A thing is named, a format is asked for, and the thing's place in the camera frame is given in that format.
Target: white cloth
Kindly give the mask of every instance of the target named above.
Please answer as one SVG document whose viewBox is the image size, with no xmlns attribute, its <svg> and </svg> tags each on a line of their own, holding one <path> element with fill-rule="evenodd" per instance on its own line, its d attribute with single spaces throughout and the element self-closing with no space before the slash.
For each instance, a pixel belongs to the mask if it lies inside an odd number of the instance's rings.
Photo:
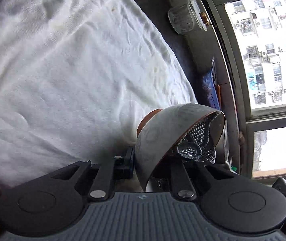
<svg viewBox="0 0 286 241">
<path fill-rule="evenodd" d="M 196 102 L 133 0 L 0 1 L 0 188 L 136 140 L 157 108 Z"/>
</svg>

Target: windowsill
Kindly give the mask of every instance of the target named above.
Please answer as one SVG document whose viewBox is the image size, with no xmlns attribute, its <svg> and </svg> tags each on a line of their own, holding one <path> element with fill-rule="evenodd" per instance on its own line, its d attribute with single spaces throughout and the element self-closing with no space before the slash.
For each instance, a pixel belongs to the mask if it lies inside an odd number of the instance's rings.
<svg viewBox="0 0 286 241">
<path fill-rule="evenodd" d="M 274 103 L 274 105 L 266 106 L 266 107 L 259 107 L 259 108 L 253 108 L 251 111 L 253 115 L 256 114 L 256 112 L 260 112 L 262 114 L 263 110 L 268 110 L 268 109 L 274 109 L 274 108 L 283 108 L 286 107 L 286 103 Z"/>
<path fill-rule="evenodd" d="M 256 179 L 267 178 L 267 177 L 282 177 L 286 176 L 286 168 L 266 170 L 266 171 L 253 171 L 252 176 Z"/>
<path fill-rule="evenodd" d="M 171 6 L 185 3 L 187 0 L 169 0 Z M 207 13 L 201 0 L 196 0 L 201 12 Z M 213 26 L 207 26 L 207 31 L 195 27 L 192 31 L 184 35 L 188 46 L 192 52 L 197 72 L 206 73 L 211 69 L 213 56 L 216 61 L 216 77 L 220 85 L 222 106 L 226 121 L 229 142 L 229 159 L 232 158 L 232 166 L 237 167 L 240 173 L 240 144 L 239 144 L 239 125 L 236 113 L 234 92 L 232 89 L 231 78 L 227 69 L 226 61 L 223 56 L 218 37 Z"/>
</svg>

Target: round pad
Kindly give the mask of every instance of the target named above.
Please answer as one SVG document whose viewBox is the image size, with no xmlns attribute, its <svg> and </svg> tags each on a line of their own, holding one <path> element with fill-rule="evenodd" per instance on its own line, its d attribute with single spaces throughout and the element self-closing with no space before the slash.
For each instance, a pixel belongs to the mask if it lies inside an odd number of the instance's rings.
<svg viewBox="0 0 286 241">
<path fill-rule="evenodd" d="M 55 206 L 56 198 L 47 192 L 34 191 L 23 195 L 18 205 L 20 209 L 28 213 L 44 213 Z"/>
<path fill-rule="evenodd" d="M 75 222 L 82 210 L 82 197 L 66 180 L 36 179 L 0 197 L 1 222 L 9 232 L 25 237 L 57 233 Z"/>
<path fill-rule="evenodd" d="M 235 210 L 245 213 L 260 211 L 266 204 L 264 197 L 250 191 L 233 193 L 228 198 L 228 203 Z"/>
<path fill-rule="evenodd" d="M 206 218 L 238 233 L 262 233 L 279 227 L 286 218 L 282 193 L 241 176 L 216 180 L 202 197 Z"/>
</svg>

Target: window frame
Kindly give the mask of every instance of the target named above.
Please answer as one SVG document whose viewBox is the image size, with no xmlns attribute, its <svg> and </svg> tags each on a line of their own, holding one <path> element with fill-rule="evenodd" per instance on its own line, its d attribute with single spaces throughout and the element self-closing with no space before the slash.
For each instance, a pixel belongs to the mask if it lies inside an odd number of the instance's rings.
<svg viewBox="0 0 286 241">
<path fill-rule="evenodd" d="M 274 44 L 273 44 L 273 43 L 266 44 L 266 45 L 265 45 L 265 49 L 266 49 L 266 51 L 268 52 L 268 54 L 270 54 L 270 53 L 275 54 L 275 48 L 274 48 Z"/>
<path fill-rule="evenodd" d="M 261 25 L 262 25 L 264 30 L 273 28 L 271 20 L 270 20 L 270 17 L 268 17 L 268 18 L 261 18 L 260 22 L 261 22 Z"/>
<path fill-rule="evenodd" d="M 272 109 L 260 110 L 260 115 L 257 115 L 255 111 L 251 114 L 251 106 L 249 99 L 249 90 L 247 76 L 243 64 L 243 55 L 241 55 L 240 48 L 230 23 L 229 16 L 225 10 L 224 4 L 229 2 L 235 2 L 238 0 L 206 0 L 209 4 L 215 25 L 219 30 L 226 51 L 228 52 L 229 69 L 232 75 L 232 81 L 236 83 L 236 86 L 241 87 L 241 93 L 235 91 L 235 101 L 241 115 L 245 119 L 239 119 L 240 129 L 246 128 L 243 133 L 246 136 L 246 144 L 241 148 L 241 160 L 243 160 L 243 168 L 241 175 L 246 177 L 252 176 L 253 157 L 254 157 L 254 132 L 261 130 L 269 130 L 286 127 L 286 104 L 278 108 L 278 112 L 275 113 Z M 261 182 L 273 182 L 272 177 L 265 177 L 256 179 Z"/>
<path fill-rule="evenodd" d="M 274 64 L 272 64 L 272 67 L 273 67 L 274 82 L 282 81 L 281 64 L 280 63 L 274 63 Z"/>
<path fill-rule="evenodd" d="M 263 3 L 262 0 L 253 0 L 253 2 L 254 2 L 260 9 L 265 8 L 265 5 L 264 5 L 264 3 Z"/>
<path fill-rule="evenodd" d="M 243 2 L 242 1 L 238 1 L 238 2 L 240 2 L 241 4 L 240 5 L 234 5 L 235 3 L 233 3 L 233 7 L 234 7 L 234 10 L 235 10 L 235 13 L 240 13 L 240 12 L 245 12 L 246 10 L 245 10 L 245 7 L 244 7 L 244 4 L 243 4 Z M 242 10 L 242 11 L 237 11 L 236 9 L 237 8 L 243 8 L 244 10 Z"/>
<path fill-rule="evenodd" d="M 282 3 L 280 0 L 274 0 L 273 3 L 274 3 L 274 6 L 282 6 Z"/>
</svg>

